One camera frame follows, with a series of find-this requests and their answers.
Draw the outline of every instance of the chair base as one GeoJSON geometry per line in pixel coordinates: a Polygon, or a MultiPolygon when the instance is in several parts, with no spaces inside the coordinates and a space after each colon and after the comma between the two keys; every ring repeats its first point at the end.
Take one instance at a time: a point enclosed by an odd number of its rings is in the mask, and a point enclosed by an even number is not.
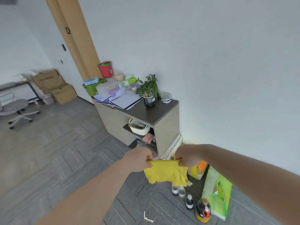
{"type": "Polygon", "coordinates": [[[8,121],[8,124],[10,125],[9,128],[10,128],[10,129],[13,129],[14,126],[15,126],[15,124],[17,124],[18,121],[20,121],[22,118],[29,120],[29,122],[32,122],[33,119],[32,119],[32,118],[29,118],[29,117],[27,117],[27,116],[28,116],[28,115],[33,115],[33,114],[39,114],[39,113],[40,113],[40,111],[37,110],[37,111],[34,111],[34,112],[30,112],[30,113],[19,114],[19,115],[17,115],[16,117],[14,117],[13,119],[11,119],[11,120],[8,121]]]}

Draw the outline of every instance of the gray chair seat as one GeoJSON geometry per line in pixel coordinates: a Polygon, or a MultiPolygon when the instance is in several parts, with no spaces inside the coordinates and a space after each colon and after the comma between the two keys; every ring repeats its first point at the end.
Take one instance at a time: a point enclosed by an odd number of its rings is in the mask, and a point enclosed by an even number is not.
{"type": "Polygon", "coordinates": [[[8,115],[17,112],[29,105],[28,100],[18,99],[16,101],[10,102],[2,107],[0,115],[8,115]]]}

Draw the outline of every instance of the office chair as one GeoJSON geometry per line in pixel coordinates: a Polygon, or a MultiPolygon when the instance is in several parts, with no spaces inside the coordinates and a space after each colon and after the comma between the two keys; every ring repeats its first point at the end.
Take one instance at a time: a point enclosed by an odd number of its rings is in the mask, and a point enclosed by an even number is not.
{"type": "Polygon", "coordinates": [[[29,122],[32,122],[33,120],[27,116],[40,113],[38,110],[34,111],[34,112],[30,112],[30,113],[21,113],[21,111],[24,111],[28,105],[29,105],[29,102],[26,99],[18,99],[18,100],[10,102],[4,106],[2,106],[0,103],[0,116],[6,116],[6,115],[11,115],[13,113],[18,113],[18,115],[16,117],[14,117],[13,119],[8,121],[8,124],[10,125],[9,128],[11,130],[14,128],[14,125],[17,124],[17,122],[20,121],[22,118],[29,120],[29,122]]]}

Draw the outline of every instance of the bottle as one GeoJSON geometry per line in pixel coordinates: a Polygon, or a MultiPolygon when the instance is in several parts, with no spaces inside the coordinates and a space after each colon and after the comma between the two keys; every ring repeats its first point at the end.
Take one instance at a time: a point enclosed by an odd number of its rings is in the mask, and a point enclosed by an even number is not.
{"type": "Polygon", "coordinates": [[[178,195],[178,187],[172,184],[172,193],[174,196],[178,195]]]}
{"type": "Polygon", "coordinates": [[[201,198],[196,204],[195,214],[201,223],[207,223],[211,216],[211,206],[207,199],[201,198]]]}
{"type": "Polygon", "coordinates": [[[185,188],[183,186],[178,187],[178,194],[180,197],[185,197],[185,188]]]}
{"type": "Polygon", "coordinates": [[[193,210],[194,201],[193,201],[192,195],[189,194],[187,196],[186,201],[185,201],[185,206],[188,210],[193,210]]]}

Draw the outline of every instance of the forearm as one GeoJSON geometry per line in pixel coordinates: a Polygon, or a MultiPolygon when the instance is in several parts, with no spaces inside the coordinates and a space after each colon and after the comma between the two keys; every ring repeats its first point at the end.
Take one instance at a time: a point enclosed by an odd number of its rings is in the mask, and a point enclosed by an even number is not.
{"type": "Polygon", "coordinates": [[[298,175],[214,145],[194,147],[199,160],[208,162],[277,220],[294,224],[299,219],[298,175]]]}
{"type": "Polygon", "coordinates": [[[115,162],[60,202],[38,225],[101,224],[129,174],[124,160],[115,162]]]}

